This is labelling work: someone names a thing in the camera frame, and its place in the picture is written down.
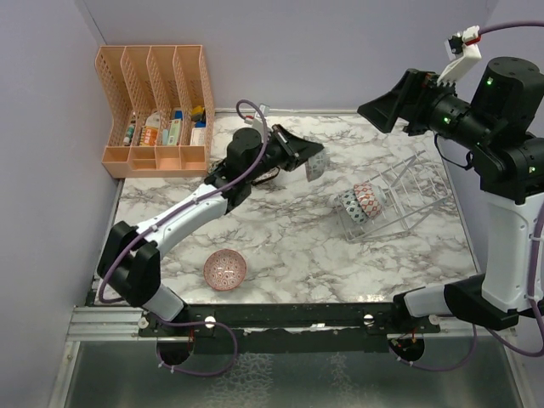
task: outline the wire dish rack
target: wire dish rack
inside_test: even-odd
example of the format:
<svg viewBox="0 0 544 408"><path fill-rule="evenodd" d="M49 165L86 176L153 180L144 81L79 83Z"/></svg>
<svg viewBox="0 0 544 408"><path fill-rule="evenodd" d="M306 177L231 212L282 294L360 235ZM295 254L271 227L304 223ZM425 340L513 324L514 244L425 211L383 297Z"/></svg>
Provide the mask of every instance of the wire dish rack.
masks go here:
<svg viewBox="0 0 544 408"><path fill-rule="evenodd" d="M378 185L386 196L382 213L364 224L357 224L335 199L340 223L348 241L366 241L403 234L416 228L451 197L444 167L428 158L425 150L390 166L366 180Z"/></svg>

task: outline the patterned bowl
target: patterned bowl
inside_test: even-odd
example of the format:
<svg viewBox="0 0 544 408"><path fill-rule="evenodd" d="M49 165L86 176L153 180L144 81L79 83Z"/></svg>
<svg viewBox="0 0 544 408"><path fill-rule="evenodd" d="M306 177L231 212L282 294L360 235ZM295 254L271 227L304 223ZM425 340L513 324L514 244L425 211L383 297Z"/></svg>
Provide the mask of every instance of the patterned bowl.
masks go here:
<svg viewBox="0 0 544 408"><path fill-rule="evenodd" d="M231 249L213 253L204 263L204 279L216 291L231 291L246 277L244 258Z"/></svg>

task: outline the gray wall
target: gray wall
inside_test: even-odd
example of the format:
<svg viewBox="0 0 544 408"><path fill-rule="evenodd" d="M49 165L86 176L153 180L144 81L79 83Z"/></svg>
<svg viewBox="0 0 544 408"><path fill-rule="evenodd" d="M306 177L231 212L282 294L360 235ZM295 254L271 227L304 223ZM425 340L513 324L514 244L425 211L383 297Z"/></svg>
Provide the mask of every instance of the gray wall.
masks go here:
<svg viewBox="0 0 544 408"><path fill-rule="evenodd" d="M441 70L443 41L496 0L84 0L109 44L201 43L216 106L354 109L406 68Z"/></svg>
<svg viewBox="0 0 544 408"><path fill-rule="evenodd" d="M113 201L111 119L73 0L2 2L0 43L0 405L39 408Z"/></svg>
<svg viewBox="0 0 544 408"><path fill-rule="evenodd" d="M512 20L544 20L544 2L542 0L501 0L491 15L487 25L494 25ZM516 28L499 31L483 36L480 51L483 62L474 68L459 84L459 94L466 100L473 97L479 79L484 72L487 61L498 56L515 56L525 58L537 64L544 71L544 29ZM530 131L537 136L544 136L544 104L541 105ZM445 144L447 156L463 160L466 151L454 144ZM476 257L482 270L487 264L487 228L489 220L485 210L483 195L479 191L479 178L474 172L464 172L450 166L453 184L458 193L462 212L467 220L468 230L473 241ZM541 347L540 334L533 320L523 319L518 326L518 341L520 347L537 350ZM541 382L544 378L542 359L524 359L530 377L530 384L539 401L538 406L544 405L544 388Z"/></svg>

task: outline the marble tabletop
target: marble tabletop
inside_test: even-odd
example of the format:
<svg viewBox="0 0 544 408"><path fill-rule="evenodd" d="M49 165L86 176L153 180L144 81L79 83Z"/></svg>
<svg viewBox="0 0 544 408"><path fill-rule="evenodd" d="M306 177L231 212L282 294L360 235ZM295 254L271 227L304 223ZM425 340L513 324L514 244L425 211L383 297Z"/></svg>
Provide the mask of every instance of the marble tabletop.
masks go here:
<svg viewBox="0 0 544 408"><path fill-rule="evenodd" d="M162 282L188 303L324 303L389 301L395 293L446 283L476 273L453 199L412 232L372 241L348 242L330 199L354 183L426 150L441 160L428 135L407 137L398 125L379 133L360 116L278 116L290 132L313 136L330 156L326 173L308 183L281 173L253 188L232 213L180 242L161 263ZM218 115L212 157L223 157L237 116ZM186 178L125 181L116 222L137 224L183 200L201 182ZM216 292L202 267L215 251L230 248L247 262L246 279L230 292ZM114 296L108 288L106 296Z"/></svg>

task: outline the purple cable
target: purple cable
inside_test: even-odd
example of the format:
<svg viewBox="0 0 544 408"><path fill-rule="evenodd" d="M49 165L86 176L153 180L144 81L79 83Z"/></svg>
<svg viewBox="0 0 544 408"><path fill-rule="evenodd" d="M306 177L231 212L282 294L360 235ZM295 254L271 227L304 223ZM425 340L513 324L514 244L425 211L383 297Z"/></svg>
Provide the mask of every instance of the purple cable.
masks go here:
<svg viewBox="0 0 544 408"><path fill-rule="evenodd" d="M237 178L232 180L230 183L224 185L223 187L220 187L217 190L214 190L214 191L212 191L210 193L206 193L206 194L201 195L200 197L197 197L196 198L197 201L206 200L207 198L210 198L211 196L215 196L216 194L219 194L219 193L221 193L223 191L230 190L232 187L234 187L235 185L240 183L243 179L245 179L255 169L255 167L259 164L259 162L261 161L261 159L264 156L264 152L266 151L266 146L268 145L268 142L269 142L268 125L266 124L266 117L264 117L263 112L259 109L258 106L256 106L252 101L247 100L247 99L241 99L241 100L238 101L238 103L236 104L236 111L240 111L240 105L242 105L242 104L250 105L258 113L258 115L261 116L261 122L263 123L263 147L261 147L261 150L258 152L257 158L255 159L253 164L243 174L241 174L240 176L238 176ZM157 221L156 226L160 227L161 225L166 223L168 220L172 219L173 217L175 217L176 215L178 215L179 213L181 213L182 211L186 210L187 208L189 208L190 206L192 206L194 204L195 203L193 201L189 201L189 202L185 203L180 208L177 208L176 210L170 212L163 219L160 219L159 221ZM104 298L105 287L108 285L108 282L110 281L110 278L113 275L113 272L119 266L121 261L127 256L127 254L130 253L131 249L134 248L134 246L138 242L143 240L145 238L145 236L148 235L152 230L153 230L152 227L149 227L144 232L139 234L136 238L134 238L132 241L130 241L130 243L121 251L121 253L116 258L116 260L111 264L110 268L108 269L108 271L104 275L104 279L102 280L102 284L99 287L99 301L101 303L111 304L111 303L121 302L123 300L122 297L115 297L113 299Z"/></svg>
<svg viewBox="0 0 544 408"><path fill-rule="evenodd" d="M483 36L484 34L487 34L488 32L493 31L499 31L499 30L505 30L507 28L514 28L514 27L544 27L544 21L539 20L521 20L521 21L511 21L509 23L501 23L496 25L489 25L487 27L484 27L479 30L479 35Z"/></svg>
<svg viewBox="0 0 544 408"><path fill-rule="evenodd" d="M423 364L417 364L414 362L406 361L401 359L399 356L397 356L397 360L401 362L402 364L406 366L410 366L412 368L417 368L418 370L422 371L431 371L431 372L447 372L447 371L454 371L457 368L460 368L468 363L468 361L472 358L474 351L476 351L476 346L478 345L478 333L476 332L476 326L473 325L473 341L470 345L470 350L468 350L467 355L458 363L455 363L454 365L451 365L449 367L432 367L430 365L423 365ZM394 353L394 351L389 347L389 351L394 354L395 356L397 354Z"/></svg>
<svg viewBox="0 0 544 408"><path fill-rule="evenodd" d="M536 239L541 238L542 228L544 228L544 204L541 207L541 210L538 212L538 218L536 219L535 231L533 232L533 237ZM492 330L489 330L489 333L501 342L505 347L508 347L512 351L524 355L526 357L542 357L544 355L544 320L542 319L541 312L538 309L537 302L533 299L535 296L535 285L536 285L536 275L538 267L538 256L540 253L541 242L533 240L530 247L530 261L529 261L529 276L527 278L527 297L529 298L530 307L533 309L535 314L536 324L541 332L542 336L542 348L539 351L526 351L521 348L510 344L497 333Z"/></svg>
<svg viewBox="0 0 544 408"><path fill-rule="evenodd" d="M219 327L223 327L232 337L232 343L234 345L234 349L232 351L232 359L229 361L229 364L227 364L225 367L216 370L216 371L210 371L210 372L200 372L200 371L192 371L192 370L185 370L184 368L181 368L177 365L168 365L162 360L161 353L159 352L159 348L156 350L156 357L161 362L161 366L165 366L166 368L170 370L174 370L177 372L183 372L184 374L189 374L190 376L195 377L215 377L220 374L223 374L224 372L227 372L232 368L232 366L236 362L236 357L238 357L238 341L236 340L236 335L232 331L230 327L223 323L219 323L218 321L215 322L208 322L208 321L191 321L189 323L172 323L170 321L165 321L161 319L158 316L155 316L157 320L159 320L163 325L171 326L171 327L192 327L192 326L204 326L204 325L215 325Z"/></svg>

